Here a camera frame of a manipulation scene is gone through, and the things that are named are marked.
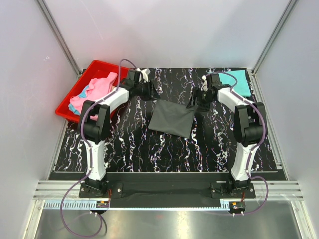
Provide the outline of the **dark grey t-shirt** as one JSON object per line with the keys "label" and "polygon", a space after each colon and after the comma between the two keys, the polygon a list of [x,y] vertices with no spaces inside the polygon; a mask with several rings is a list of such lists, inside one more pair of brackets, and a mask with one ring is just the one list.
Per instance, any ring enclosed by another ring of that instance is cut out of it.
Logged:
{"label": "dark grey t-shirt", "polygon": [[158,100],[148,128],[151,130],[190,138],[194,121],[195,107]]}

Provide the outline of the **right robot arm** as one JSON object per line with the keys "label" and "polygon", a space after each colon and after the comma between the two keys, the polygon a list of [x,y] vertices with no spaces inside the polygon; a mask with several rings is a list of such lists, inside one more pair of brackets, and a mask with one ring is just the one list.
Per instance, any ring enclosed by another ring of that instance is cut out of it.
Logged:
{"label": "right robot arm", "polygon": [[234,113],[233,134],[237,141],[236,156],[229,179],[221,186],[219,193],[227,193],[235,198],[249,191],[253,158],[268,133],[266,111],[262,102],[250,101],[235,91],[238,83],[236,77],[224,72],[224,75],[231,76],[235,80],[231,86],[221,82],[220,74],[221,72],[212,72],[202,77],[202,86],[192,90],[187,108],[197,106],[199,111],[206,112],[212,102],[218,101]]}

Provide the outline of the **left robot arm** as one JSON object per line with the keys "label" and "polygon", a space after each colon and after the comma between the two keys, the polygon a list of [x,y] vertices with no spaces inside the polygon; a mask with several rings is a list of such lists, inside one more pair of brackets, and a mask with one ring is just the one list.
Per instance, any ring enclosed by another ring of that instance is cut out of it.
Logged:
{"label": "left robot arm", "polygon": [[78,131],[86,147],[87,170],[80,181],[81,193],[96,197],[110,194],[104,146],[111,130],[111,112],[133,97],[140,97],[144,101],[160,98],[153,82],[149,80],[149,73],[149,69],[129,70],[111,92],[97,100],[86,100],[83,103]]}

